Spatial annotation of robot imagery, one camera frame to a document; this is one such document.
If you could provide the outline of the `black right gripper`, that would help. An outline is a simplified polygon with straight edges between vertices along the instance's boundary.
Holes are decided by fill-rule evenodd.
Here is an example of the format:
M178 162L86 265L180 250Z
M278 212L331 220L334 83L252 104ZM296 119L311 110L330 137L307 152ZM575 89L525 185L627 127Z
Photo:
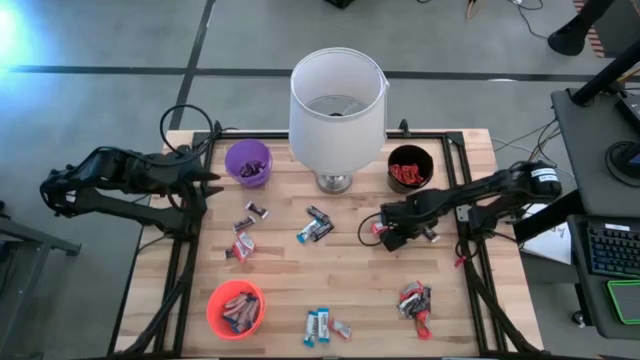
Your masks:
M422 233L425 227L433 228L435 218L428 217L419 208L416 195L408 195L404 200L384 203L380 206L380 221L390 230L409 235ZM386 231L380 235L382 245L393 252L407 244L407 238L396 231Z

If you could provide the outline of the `black backlit keyboard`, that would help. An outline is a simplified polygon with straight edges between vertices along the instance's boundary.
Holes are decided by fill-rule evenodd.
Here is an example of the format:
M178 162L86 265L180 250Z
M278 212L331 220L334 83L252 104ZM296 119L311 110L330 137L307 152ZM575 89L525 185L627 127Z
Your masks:
M640 279L640 227L588 222L586 233L593 274Z

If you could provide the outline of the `black round device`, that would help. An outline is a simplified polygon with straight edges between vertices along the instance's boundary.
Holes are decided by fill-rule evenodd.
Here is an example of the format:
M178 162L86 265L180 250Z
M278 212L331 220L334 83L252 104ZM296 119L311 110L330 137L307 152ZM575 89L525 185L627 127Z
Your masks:
M606 151L605 165L618 181L640 187L640 142L621 141L612 144Z

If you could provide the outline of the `dark grey desk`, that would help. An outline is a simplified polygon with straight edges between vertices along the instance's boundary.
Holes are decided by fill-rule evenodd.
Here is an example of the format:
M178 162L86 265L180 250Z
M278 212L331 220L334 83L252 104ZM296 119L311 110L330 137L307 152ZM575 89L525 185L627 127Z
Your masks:
M575 286L580 311L584 322L596 328L599 335L607 339L640 341L640 325L622 324L614 313L613 304L606 289L606 283L612 280L640 280L609 277L593 274L589 267L586 248L586 225L588 222L611 223L640 227L640 219L606 218L571 215L567 225L571 234L573 260L578 274Z

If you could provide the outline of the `black plastic bucket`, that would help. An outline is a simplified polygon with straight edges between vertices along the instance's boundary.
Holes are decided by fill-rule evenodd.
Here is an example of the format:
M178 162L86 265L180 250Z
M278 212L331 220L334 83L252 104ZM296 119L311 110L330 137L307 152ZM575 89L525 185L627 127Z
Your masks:
M404 186L390 173L389 168L393 164L412 165L417 164L424 181L419 186ZM394 149L387 161L387 182L389 187L400 194L410 193L425 186L432 178L434 161L432 156L423 148L416 145L402 145Z

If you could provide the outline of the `grey side table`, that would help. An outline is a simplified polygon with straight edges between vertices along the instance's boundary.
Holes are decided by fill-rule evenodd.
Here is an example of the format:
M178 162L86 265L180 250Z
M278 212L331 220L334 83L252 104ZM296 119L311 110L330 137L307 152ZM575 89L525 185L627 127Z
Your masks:
M23 360L12 349L49 253L77 256L81 246L15 222L0 200L0 360Z

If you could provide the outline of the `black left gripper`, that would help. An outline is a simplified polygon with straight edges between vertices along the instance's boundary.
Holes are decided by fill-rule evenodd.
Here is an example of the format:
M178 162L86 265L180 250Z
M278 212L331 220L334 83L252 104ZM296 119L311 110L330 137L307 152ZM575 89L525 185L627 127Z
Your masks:
M149 155L149 192L164 194L167 188L176 187L177 183L187 178L187 173L195 165L200 164L200 158L193 153L168 152L152 153ZM220 176L209 171L195 171L195 181L216 181ZM203 197L210 197L224 190L218 186L200 186Z

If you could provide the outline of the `orange striped floor mat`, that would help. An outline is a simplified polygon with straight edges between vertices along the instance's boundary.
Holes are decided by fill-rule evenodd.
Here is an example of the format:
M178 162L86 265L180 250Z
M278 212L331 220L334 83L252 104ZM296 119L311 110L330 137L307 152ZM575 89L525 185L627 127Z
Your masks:
M572 2L578 12L580 12L586 4L586 0L572 0ZM605 57L604 46L594 27L591 27L588 30L586 35L586 41L589 43L591 49L593 50L593 52L597 57L599 58Z

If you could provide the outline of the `black stand pole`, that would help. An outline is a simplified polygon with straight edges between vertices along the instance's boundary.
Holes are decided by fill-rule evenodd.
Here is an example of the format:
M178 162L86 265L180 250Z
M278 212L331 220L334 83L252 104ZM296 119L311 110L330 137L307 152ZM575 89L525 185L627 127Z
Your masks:
M588 104L596 95L616 82L621 75L631 69L638 61L640 61L640 39L633 43L584 86L572 93L570 96L572 102L579 106Z
M573 19L553 32L547 39L547 45L553 51L565 56L577 56L582 52L589 30L614 2L614 0L572 1L580 2L581 9Z

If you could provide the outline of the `green edged black pad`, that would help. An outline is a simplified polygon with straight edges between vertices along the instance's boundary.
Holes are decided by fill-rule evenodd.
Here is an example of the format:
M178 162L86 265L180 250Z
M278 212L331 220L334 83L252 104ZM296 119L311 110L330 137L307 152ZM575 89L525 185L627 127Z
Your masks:
M625 325L640 325L640 280L612 280L606 289L618 320Z

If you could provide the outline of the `black laptop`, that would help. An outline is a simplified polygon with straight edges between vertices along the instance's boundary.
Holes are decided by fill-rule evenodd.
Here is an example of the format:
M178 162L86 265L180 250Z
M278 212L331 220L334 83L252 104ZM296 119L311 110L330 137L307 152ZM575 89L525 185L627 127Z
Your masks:
M615 107L626 122L640 134L640 95L625 95Z

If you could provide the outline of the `silver table lamp white shade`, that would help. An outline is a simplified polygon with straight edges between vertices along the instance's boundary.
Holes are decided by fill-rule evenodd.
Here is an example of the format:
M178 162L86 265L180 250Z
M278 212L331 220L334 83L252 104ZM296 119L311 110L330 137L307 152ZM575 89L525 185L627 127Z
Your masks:
M386 143L390 84L366 54L345 47L315 51L290 77L289 143L328 194L349 189L355 173Z

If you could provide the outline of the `white paper sheet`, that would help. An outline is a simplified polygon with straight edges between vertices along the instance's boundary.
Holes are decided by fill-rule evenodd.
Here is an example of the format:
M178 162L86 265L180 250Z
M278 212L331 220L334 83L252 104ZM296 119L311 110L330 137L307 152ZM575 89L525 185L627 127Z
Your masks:
M531 255L566 265L572 264L571 234L566 222L524 241L520 247Z

